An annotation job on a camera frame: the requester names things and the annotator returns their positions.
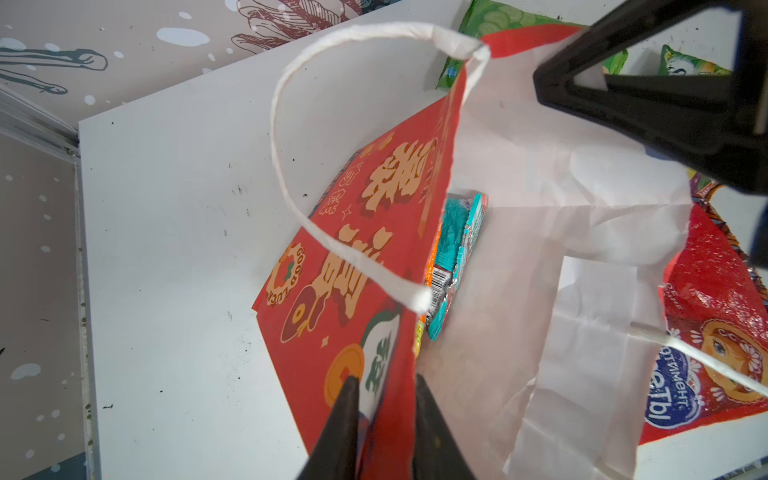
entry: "red paper bag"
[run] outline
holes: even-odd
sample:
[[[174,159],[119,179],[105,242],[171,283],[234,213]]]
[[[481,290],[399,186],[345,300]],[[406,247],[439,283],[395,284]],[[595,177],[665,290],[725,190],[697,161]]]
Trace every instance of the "red paper bag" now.
[[[414,282],[423,282],[442,216],[465,79],[357,151],[310,215],[329,235]],[[307,451],[344,380],[355,376],[359,442],[372,427],[376,444],[376,455],[365,448],[362,464],[405,478],[415,421],[415,314],[304,229],[253,309]]]

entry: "chinese characters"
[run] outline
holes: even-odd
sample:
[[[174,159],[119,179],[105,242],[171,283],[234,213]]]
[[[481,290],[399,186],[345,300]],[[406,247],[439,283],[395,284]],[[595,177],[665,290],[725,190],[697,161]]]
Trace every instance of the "chinese characters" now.
[[[388,232],[384,227],[373,234],[370,243],[357,238],[358,233],[359,229],[353,229],[347,223],[339,230],[338,238],[372,260],[379,258],[381,249],[392,238],[392,232]],[[301,290],[293,303],[283,324],[280,341],[285,343],[296,336],[301,336],[305,331],[314,330],[320,314],[325,309],[326,300],[334,294],[334,291],[343,299],[344,313],[339,315],[339,323],[345,326],[355,315],[357,301],[367,281],[368,277],[354,266],[334,253],[328,252],[318,276]]]
[[[355,180],[355,177],[357,177],[357,174],[360,173],[361,167],[362,167],[362,162],[348,168],[347,171],[344,172],[344,175],[342,175],[341,180],[339,180],[339,186],[348,187],[349,185],[352,185],[353,180]]]
[[[366,209],[376,210],[383,197],[393,202],[398,191],[401,195],[413,195],[419,188],[427,156],[436,143],[432,139],[420,145],[419,141],[400,144],[392,156],[371,173],[372,182],[362,192],[362,197],[368,198]]]
[[[371,362],[371,371],[366,379],[366,390],[376,393],[379,391],[380,383],[386,370],[386,363],[389,360],[389,341],[392,337],[390,333],[385,339],[381,339],[376,345],[376,357]]]
[[[346,193],[346,190],[343,188],[340,188],[333,192],[330,197],[328,197],[328,201],[325,205],[323,205],[323,208],[320,209],[320,212],[318,212],[319,215],[333,215],[336,212],[336,208],[339,206],[339,201]]]

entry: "cartoon girl illustration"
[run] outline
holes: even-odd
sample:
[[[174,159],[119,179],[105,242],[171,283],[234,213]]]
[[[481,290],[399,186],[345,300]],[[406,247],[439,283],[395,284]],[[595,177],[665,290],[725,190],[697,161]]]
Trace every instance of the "cartoon girl illustration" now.
[[[768,353],[750,336],[735,326],[713,319],[704,324],[701,331],[701,351],[733,367],[757,382],[768,385],[768,371],[765,362]],[[704,367],[713,382],[723,389],[723,393],[732,400],[742,403],[757,402],[763,397],[726,376]]]

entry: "green snack package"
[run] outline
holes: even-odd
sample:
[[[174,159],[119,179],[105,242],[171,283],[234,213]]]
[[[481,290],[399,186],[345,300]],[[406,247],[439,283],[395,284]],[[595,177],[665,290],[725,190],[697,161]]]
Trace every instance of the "green snack package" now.
[[[458,30],[464,35],[470,35],[480,38],[484,35],[496,33],[502,30],[513,30],[515,28],[530,27],[532,25],[574,25],[584,27],[575,23],[562,22],[556,18],[545,17],[533,13],[523,12],[519,8],[504,3],[493,2],[492,0],[472,0],[469,10],[464,15],[461,26]],[[604,71],[610,74],[617,74],[624,67],[627,61],[627,51],[617,53],[603,63]],[[440,74],[437,88],[450,88],[456,75],[462,70],[464,62],[448,57],[445,61],[445,67]]]
[[[730,70],[711,61],[691,57],[672,50],[669,45],[661,47],[659,75],[730,75]],[[709,200],[715,191],[723,185],[695,170],[688,169],[690,193],[693,197]]]
[[[661,48],[659,75],[730,75],[730,70],[711,61],[672,50],[669,45],[665,45]]]

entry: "teal candy package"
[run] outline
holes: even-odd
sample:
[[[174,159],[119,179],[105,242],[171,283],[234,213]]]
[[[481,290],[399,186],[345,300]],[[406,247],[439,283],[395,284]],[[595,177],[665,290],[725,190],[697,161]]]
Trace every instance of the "teal candy package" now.
[[[442,232],[432,271],[432,305],[427,312],[426,330],[431,340],[437,339],[445,322],[456,290],[462,280],[469,254],[475,246],[488,197],[450,197],[445,201]]]

